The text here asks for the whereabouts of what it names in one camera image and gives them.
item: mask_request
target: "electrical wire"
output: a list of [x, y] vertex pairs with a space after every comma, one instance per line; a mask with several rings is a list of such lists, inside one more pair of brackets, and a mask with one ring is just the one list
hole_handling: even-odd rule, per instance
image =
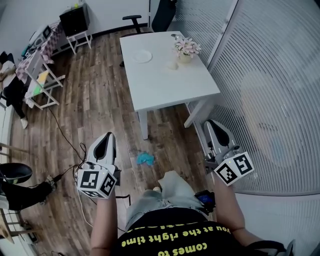
[[129, 199], [129, 206], [131, 206], [131, 195], [130, 194], [127, 194], [125, 196], [116, 196], [115, 197], [116, 199], [119, 198], [119, 199], [125, 199], [125, 198], [128, 198]]
[[[63, 254], [61, 252], [56, 252], [54, 250], [51, 251], [51, 256], [53, 256], [54, 253], [58, 254], [59, 256], [63, 256]], [[42, 256], [42, 255], [48, 256], [46, 252], [43, 252], [43, 253], [39, 254], [39, 256]]]
[[81, 204], [81, 210], [82, 210], [83, 218], [84, 218], [85, 222], [86, 222], [89, 226], [91, 226], [91, 227], [93, 228], [94, 226], [92, 226], [92, 225], [87, 221], [87, 219], [86, 219], [85, 212], [84, 212], [84, 206], [82, 205], [82, 201], [81, 201], [81, 198], [80, 198], [79, 190], [77, 189], [76, 191], [78, 192], [78, 197], [79, 197], [79, 201], [80, 201], [80, 204]]
[[[54, 117], [54, 119], [55, 119], [55, 122], [56, 122], [56, 124], [58, 125], [58, 128], [59, 128], [62, 136], [64, 137], [64, 139], [69, 143], [69, 145], [73, 148], [73, 150], [76, 152], [76, 154], [78, 155], [78, 157], [81, 159], [81, 163], [75, 164], [75, 165], [71, 166], [71, 167], [70, 167], [69, 169], [67, 169], [64, 173], [62, 173], [62, 174], [61, 174], [61, 177], [60, 177], [60, 178], [62, 178], [62, 176], [67, 173], [67, 171], [69, 171], [70, 169], [72, 169], [72, 176], [73, 176], [73, 179], [74, 179], [75, 186], [77, 187], [77, 178], [78, 178], [78, 177], [76, 177], [76, 175], [77, 175], [76, 172], [78, 171], [78, 169], [79, 169], [79, 168], [84, 164], [84, 162], [86, 161], [86, 158], [87, 158], [87, 147], [86, 147], [86, 145], [85, 145], [84, 143], [82, 143], [82, 142], [79, 144], [79, 145], [80, 145], [80, 148], [82, 149], [82, 151], [83, 151], [83, 153], [84, 153], [83, 158], [81, 158], [79, 152], [75, 149], [75, 147], [71, 144], [71, 142], [70, 142], [70, 141], [67, 139], [67, 137], [64, 135], [64, 133], [63, 133], [63, 131], [62, 131], [62, 129], [61, 129], [59, 123], [58, 123], [58, 120], [57, 120], [55, 114], [52, 112], [52, 110], [51, 110], [50, 108], [48, 108], [48, 110], [49, 110], [49, 111], [51, 112], [51, 114], [53, 115], [53, 117]], [[89, 226], [91, 226], [91, 227], [93, 228], [93, 225], [91, 225], [91, 224], [87, 221], [87, 219], [86, 219], [85, 212], [84, 212], [84, 206], [83, 206], [82, 201], [81, 201], [81, 197], [80, 197], [79, 190], [77, 189], [76, 191], [77, 191], [78, 198], [79, 198], [79, 201], [80, 201], [81, 211], [82, 211], [83, 218], [84, 218], [85, 222], [86, 222]], [[115, 198], [116, 198], [116, 199], [125, 199], [125, 198], [128, 198], [128, 200], [129, 200], [129, 206], [131, 206], [131, 195], [130, 195], [130, 194], [128, 194], [128, 195], [126, 195], [126, 196], [116, 196]], [[96, 203], [95, 201], [93, 201], [91, 197], [89, 197], [89, 199], [90, 199], [95, 205], [97, 205], [97, 203]]]
[[50, 29], [51, 29], [51, 31], [52, 31], [53, 33], [60, 34], [60, 33], [56, 32], [56, 31], [54, 31], [57, 27], [58, 27], [58, 25], [55, 26], [55, 27], [50, 27]]
[[61, 130], [61, 127], [60, 127], [60, 125], [59, 125], [59, 123], [58, 123], [58, 120], [57, 120], [55, 114], [52, 112], [52, 110], [51, 110], [50, 108], [47, 108], [47, 109], [48, 109], [48, 110], [51, 112], [51, 114], [53, 115], [53, 117], [54, 117], [54, 119], [55, 119], [55, 122], [56, 122], [56, 124], [58, 125], [58, 128], [59, 128], [62, 136], [63, 136], [64, 139], [66, 140], [66, 142], [68, 142], [69, 145], [71, 146], [71, 148], [73, 148], [73, 150], [76, 152], [76, 154], [77, 154], [78, 157], [81, 159], [81, 161], [84, 161], [86, 158], [83, 158], [83, 159], [81, 158], [79, 152], [75, 149], [75, 147], [71, 144], [71, 142], [67, 139], [67, 137], [65, 136], [65, 134], [64, 134], [63, 131]]
[[[78, 166], [78, 164], [75, 164], [75, 165], [71, 166], [70, 168], [66, 169], [64, 173], [59, 174], [58, 176], [60, 176], [60, 178], [62, 178], [62, 176], [67, 173], [67, 171], [71, 170], [72, 168], [74, 168], [74, 167], [76, 167], [76, 166]], [[32, 186], [27, 186], [27, 188], [34, 188], [34, 187], [36, 187], [36, 186], [39, 186], [40, 184], [41, 184], [41, 183], [36, 184], [36, 185], [32, 185]]]

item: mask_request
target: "black office chair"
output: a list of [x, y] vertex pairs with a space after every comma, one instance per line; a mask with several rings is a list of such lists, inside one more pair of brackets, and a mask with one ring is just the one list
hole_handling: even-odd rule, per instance
[[[168, 30], [175, 14], [176, 14], [176, 2], [177, 0], [160, 0], [158, 10], [154, 16], [151, 27], [153, 32], [165, 32]], [[125, 16], [122, 20], [132, 20], [134, 28], [137, 34], [147, 34], [149, 32], [141, 32], [137, 19], [140, 19], [141, 15]], [[126, 34], [124, 37], [129, 37], [135, 34]], [[120, 67], [124, 67], [125, 63], [122, 61]]]

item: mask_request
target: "checkered tablecloth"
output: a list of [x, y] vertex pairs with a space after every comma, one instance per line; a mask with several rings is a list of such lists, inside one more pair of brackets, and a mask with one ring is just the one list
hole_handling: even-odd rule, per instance
[[[56, 45], [58, 43], [63, 29], [60, 21], [53, 23], [49, 26], [52, 29], [52, 32], [48, 39], [41, 45], [40, 54], [42, 55], [45, 63], [53, 64], [54, 61], [50, 57], [54, 49], [56, 48]], [[18, 79], [21, 80], [24, 84], [27, 82], [28, 78], [28, 74], [25, 72], [25, 69], [28, 66], [32, 56], [33, 54], [29, 58], [26, 58], [23, 61], [21, 61], [15, 71]]]

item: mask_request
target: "wooden floor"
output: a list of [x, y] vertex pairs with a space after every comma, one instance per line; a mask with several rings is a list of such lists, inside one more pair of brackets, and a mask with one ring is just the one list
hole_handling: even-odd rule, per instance
[[[212, 190], [213, 183], [205, 175], [203, 153], [193, 126], [184, 129], [188, 117], [184, 104], [148, 113], [149, 139], [143, 140], [137, 114], [134, 112], [122, 60], [119, 37], [133, 31], [121, 31], [98, 37], [77, 55], [62, 53], [54, 58], [56, 75], [66, 75], [63, 88], [53, 96], [60, 102], [51, 106], [58, 122], [74, 147], [87, 148], [100, 135], [112, 132], [116, 138], [116, 165], [121, 172], [117, 196], [131, 194], [132, 202], [145, 189], [157, 185], [165, 172], [176, 170], [196, 191]], [[24, 107], [29, 125], [22, 129], [14, 114], [11, 144], [28, 149], [30, 154], [14, 152], [12, 162], [21, 162], [33, 169], [24, 186], [43, 182], [47, 175], [56, 176], [79, 163], [80, 159], [65, 141], [52, 114], [37, 108]], [[148, 152], [155, 156], [153, 166], [136, 164], [137, 156]], [[85, 216], [93, 223], [96, 206], [81, 196]], [[118, 226], [124, 229], [127, 199], [118, 199]], [[87, 255], [92, 228], [86, 224], [78, 199], [72, 172], [59, 181], [57, 191], [49, 195], [45, 205], [34, 205], [21, 212], [22, 218], [38, 233], [37, 251], [51, 254]]]

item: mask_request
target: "desk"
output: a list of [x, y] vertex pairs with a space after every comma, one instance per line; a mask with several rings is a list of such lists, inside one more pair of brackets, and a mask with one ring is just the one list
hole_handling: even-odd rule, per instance
[[[52, 32], [47, 38], [47, 40], [41, 45], [41, 50], [40, 50], [40, 54], [44, 59], [45, 63], [47, 64], [54, 63], [54, 61], [50, 57], [54, 49], [56, 48], [59, 38], [63, 31], [60, 21], [51, 24], [50, 28], [52, 29]], [[21, 61], [15, 71], [15, 74], [18, 77], [18, 79], [21, 80], [24, 84], [27, 82], [27, 78], [28, 78], [28, 74], [26, 73], [25, 69], [29, 65], [29, 62], [32, 59], [33, 55], [34, 53], [30, 57]]]
[[[220, 93], [198, 56], [195, 56], [191, 63], [178, 63], [177, 70], [167, 68], [167, 63], [175, 59], [174, 38], [171, 34], [182, 33], [169, 31], [120, 38], [133, 107], [138, 112], [144, 140], [148, 139], [147, 111], [199, 101], [184, 123], [187, 128], [210, 97]], [[147, 63], [137, 63], [133, 55], [138, 50], [149, 51], [152, 59]]]

